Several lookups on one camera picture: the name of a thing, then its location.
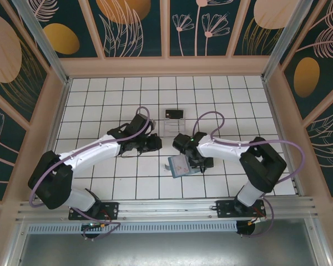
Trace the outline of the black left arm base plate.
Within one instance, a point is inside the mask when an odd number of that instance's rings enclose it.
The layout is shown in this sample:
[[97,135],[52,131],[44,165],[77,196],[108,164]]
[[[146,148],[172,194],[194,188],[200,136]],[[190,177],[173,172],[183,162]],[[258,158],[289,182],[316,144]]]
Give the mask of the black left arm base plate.
[[[118,218],[119,203],[118,202],[100,202],[95,203],[88,211],[83,212],[86,216],[99,221],[110,221]],[[88,220],[74,209],[69,210],[68,219],[70,221]]]

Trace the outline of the grey metal sheet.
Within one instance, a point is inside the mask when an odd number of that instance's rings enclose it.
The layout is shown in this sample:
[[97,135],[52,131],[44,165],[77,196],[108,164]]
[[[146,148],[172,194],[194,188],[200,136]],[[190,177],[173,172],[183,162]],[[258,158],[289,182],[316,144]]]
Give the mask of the grey metal sheet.
[[260,237],[234,232],[152,233],[135,223],[97,241],[42,224],[15,232],[4,266],[333,266],[314,219],[285,219]]

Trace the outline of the aluminium frame post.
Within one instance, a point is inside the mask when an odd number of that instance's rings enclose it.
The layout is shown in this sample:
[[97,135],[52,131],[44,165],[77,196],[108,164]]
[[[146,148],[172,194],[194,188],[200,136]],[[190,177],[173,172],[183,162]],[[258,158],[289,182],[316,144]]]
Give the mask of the aluminium frame post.
[[64,70],[56,52],[54,51],[53,47],[51,46],[47,36],[44,33],[43,28],[36,20],[34,14],[31,11],[29,4],[26,0],[12,0],[13,4],[15,5],[17,11],[22,16],[24,22],[26,23],[28,29],[36,38],[38,45],[40,46],[42,52],[48,59],[51,67],[57,74],[59,80],[66,85],[68,83],[68,75]]
[[297,3],[286,27],[282,31],[279,40],[269,57],[269,60],[263,70],[261,79],[263,83],[267,83],[271,78],[273,72],[278,66],[280,59],[284,55],[290,42],[293,40],[296,32],[300,28],[304,18],[308,14],[313,0],[299,0]]

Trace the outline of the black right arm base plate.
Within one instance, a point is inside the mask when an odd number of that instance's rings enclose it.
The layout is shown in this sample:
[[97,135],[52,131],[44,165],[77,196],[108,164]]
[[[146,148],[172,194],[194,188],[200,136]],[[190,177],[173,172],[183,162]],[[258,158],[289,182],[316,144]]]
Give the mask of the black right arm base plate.
[[216,201],[212,209],[217,212],[218,218],[251,218],[266,217],[264,201],[257,199],[255,203],[247,207],[235,199]]

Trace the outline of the clear acrylic card stand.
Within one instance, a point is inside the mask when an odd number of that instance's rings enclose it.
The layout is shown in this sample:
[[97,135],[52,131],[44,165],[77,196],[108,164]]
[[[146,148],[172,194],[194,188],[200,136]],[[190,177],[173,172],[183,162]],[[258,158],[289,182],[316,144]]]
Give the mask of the clear acrylic card stand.
[[172,120],[172,119],[166,119],[164,112],[164,126],[163,126],[164,137],[176,137],[179,133],[184,134],[185,129],[186,129],[185,115],[183,119]]

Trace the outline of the black credit card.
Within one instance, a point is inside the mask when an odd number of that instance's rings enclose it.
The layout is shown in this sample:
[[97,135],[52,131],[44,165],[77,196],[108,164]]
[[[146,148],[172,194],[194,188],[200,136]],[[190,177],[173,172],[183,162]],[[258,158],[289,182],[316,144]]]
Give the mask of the black credit card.
[[179,109],[166,109],[165,118],[172,120],[179,120],[184,118],[184,111]]

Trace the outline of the small green circuit board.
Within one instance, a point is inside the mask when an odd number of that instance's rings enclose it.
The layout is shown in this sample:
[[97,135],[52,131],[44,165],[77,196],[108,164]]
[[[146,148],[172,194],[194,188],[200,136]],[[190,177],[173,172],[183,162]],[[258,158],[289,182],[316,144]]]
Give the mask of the small green circuit board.
[[81,225],[81,231],[86,232],[101,232],[105,228],[105,224],[100,223],[83,223]]

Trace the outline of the aluminium mounting rail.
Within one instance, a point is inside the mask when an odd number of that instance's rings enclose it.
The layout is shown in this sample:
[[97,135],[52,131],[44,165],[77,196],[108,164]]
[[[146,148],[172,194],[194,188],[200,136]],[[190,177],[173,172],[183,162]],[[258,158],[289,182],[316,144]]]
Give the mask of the aluminium mounting rail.
[[[266,197],[267,214],[270,207],[276,219],[312,218],[319,212],[311,197],[271,196]],[[169,222],[216,220],[217,214],[211,209],[216,198],[200,199],[158,199],[119,201],[119,222]],[[14,215],[17,222],[68,222],[69,208],[66,206],[49,210],[47,207],[32,208],[27,202],[20,204]]]

